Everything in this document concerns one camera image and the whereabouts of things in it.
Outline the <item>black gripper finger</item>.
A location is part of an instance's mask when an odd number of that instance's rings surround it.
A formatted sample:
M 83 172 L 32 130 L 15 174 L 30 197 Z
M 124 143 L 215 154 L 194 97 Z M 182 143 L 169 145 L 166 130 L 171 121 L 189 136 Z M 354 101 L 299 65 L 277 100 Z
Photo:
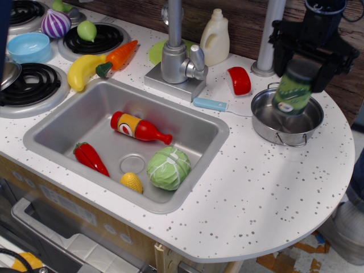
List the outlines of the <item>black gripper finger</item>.
M 331 58 L 324 61 L 317 76 L 313 80 L 312 93 L 322 92 L 335 75 L 341 74 L 344 63 L 343 58 Z
M 273 69 L 279 77 L 282 77 L 286 71 L 287 64 L 292 59 L 293 53 L 293 50 L 282 45 L 277 45 L 274 48 Z

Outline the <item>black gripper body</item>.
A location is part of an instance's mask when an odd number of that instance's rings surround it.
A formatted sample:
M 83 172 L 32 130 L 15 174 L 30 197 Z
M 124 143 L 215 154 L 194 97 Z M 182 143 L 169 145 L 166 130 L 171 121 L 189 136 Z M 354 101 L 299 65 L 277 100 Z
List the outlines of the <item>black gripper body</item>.
M 320 13 L 307 11 L 302 22 L 275 20 L 269 42 L 275 48 L 278 45 L 290 48 L 293 54 L 323 63 L 331 58 L 343 58 L 343 70 L 348 74 L 353 61 L 359 56 L 359 50 L 346 42 L 338 33 L 342 12 Z

